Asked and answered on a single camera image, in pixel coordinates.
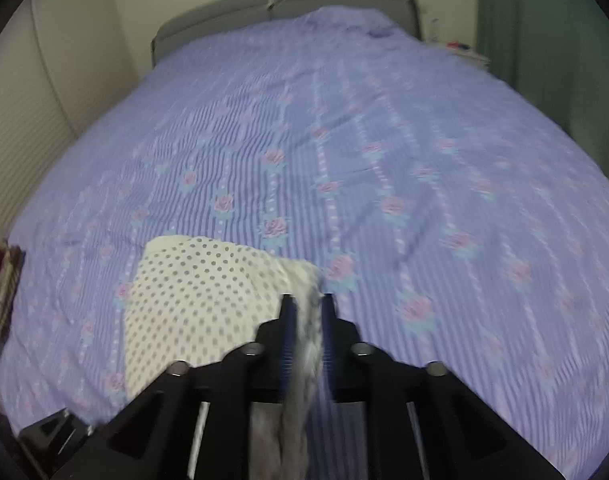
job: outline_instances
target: polka dot fabric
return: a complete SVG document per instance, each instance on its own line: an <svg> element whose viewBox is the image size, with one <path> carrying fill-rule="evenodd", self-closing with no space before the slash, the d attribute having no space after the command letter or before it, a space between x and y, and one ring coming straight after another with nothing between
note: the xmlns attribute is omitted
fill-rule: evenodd
<svg viewBox="0 0 609 480"><path fill-rule="evenodd" d="M322 354L318 282L318 269L304 261L204 237L153 239L140 260L124 316L129 398L136 397L170 362L185 360L192 366L217 362L252 341L260 323L278 316L282 295L291 294L298 305L292 387L281 421L275 416L271 420L277 420L274 426L282 424L272 432L276 439L281 434L283 455L285 449L293 454L283 456L284 464L289 463L291 471L302 470L288 476L302 478L306 466L300 462L307 455L302 452L305 416Z"/></svg>

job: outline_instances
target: gray headboard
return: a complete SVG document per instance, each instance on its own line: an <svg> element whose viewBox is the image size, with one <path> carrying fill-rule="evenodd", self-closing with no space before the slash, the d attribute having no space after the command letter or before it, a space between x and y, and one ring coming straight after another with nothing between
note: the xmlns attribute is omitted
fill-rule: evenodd
<svg viewBox="0 0 609 480"><path fill-rule="evenodd" d="M153 65L191 40L255 23L295 18L328 5L379 9L404 30L421 38L416 0L218 0L165 23L152 41Z"/></svg>

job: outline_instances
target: bed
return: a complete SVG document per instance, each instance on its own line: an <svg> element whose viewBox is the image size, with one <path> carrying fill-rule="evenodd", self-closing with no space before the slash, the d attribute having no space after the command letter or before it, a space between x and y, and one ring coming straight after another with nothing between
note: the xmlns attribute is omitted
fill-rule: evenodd
<svg viewBox="0 0 609 480"><path fill-rule="evenodd" d="M609 182L509 87L418 37L414 0L229 0L163 25L156 69L12 230L14 429L124 406L142 248L206 235L318 265L366 340L445 362L590 478L609 452ZM364 478L359 406L322 388L309 433L311 478Z"/></svg>

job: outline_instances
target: white polka dot cloth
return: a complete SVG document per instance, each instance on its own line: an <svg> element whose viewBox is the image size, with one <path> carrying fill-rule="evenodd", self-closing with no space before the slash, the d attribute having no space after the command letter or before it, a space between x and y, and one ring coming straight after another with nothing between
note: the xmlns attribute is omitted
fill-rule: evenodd
<svg viewBox="0 0 609 480"><path fill-rule="evenodd" d="M291 294L298 335L290 386L281 406L252 409L250 478L304 478L304 425L322 361L318 283L319 270L305 261L203 237L154 238L124 316L129 398L173 361L209 364L252 341L260 323L278 316L282 295Z"/></svg>

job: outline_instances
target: bolt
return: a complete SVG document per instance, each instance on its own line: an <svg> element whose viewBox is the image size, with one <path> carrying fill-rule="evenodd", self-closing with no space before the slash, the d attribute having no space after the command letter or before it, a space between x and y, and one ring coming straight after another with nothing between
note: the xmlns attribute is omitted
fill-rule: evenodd
<svg viewBox="0 0 609 480"><path fill-rule="evenodd" d="M167 373L169 375L183 376L190 368L191 366L186 361L175 361L169 365Z"/></svg>
<svg viewBox="0 0 609 480"><path fill-rule="evenodd" d="M264 352L263 344L257 343L256 341L247 343L242 347L242 353L245 355L260 355L262 352Z"/></svg>
<svg viewBox="0 0 609 480"><path fill-rule="evenodd" d="M369 343L355 343L355 345L351 346L351 351L354 352L355 355L371 355L373 354L375 348L371 346Z"/></svg>
<svg viewBox="0 0 609 480"><path fill-rule="evenodd" d="M434 377L442 377L447 374L449 370L440 361L433 361L427 365L427 373Z"/></svg>

